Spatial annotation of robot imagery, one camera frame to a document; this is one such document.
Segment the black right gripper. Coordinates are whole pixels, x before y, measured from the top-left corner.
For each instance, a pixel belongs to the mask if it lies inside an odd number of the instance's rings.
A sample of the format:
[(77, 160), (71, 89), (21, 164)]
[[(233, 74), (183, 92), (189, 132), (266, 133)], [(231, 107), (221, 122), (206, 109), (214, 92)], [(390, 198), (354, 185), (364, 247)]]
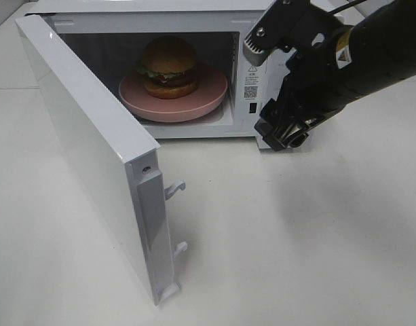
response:
[(348, 42), (351, 29), (341, 27), (327, 41), (314, 44), (314, 53), (296, 51), (287, 61), (290, 73), (278, 96), (280, 108), (270, 99), (254, 125), (259, 149), (281, 151), (302, 146), (311, 130), (353, 101), (354, 93), (345, 85), (347, 68), (337, 63), (337, 55), (345, 48), (339, 40)]

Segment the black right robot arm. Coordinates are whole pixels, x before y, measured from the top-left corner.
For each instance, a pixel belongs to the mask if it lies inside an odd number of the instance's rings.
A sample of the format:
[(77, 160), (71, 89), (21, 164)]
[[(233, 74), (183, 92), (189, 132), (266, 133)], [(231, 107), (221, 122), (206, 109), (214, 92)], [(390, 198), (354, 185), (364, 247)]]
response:
[(290, 53), (278, 97), (255, 130), (273, 150), (299, 147), (346, 105), (416, 75), (416, 1), (393, 1), (356, 25), (309, 1), (274, 1), (244, 40), (254, 66)]

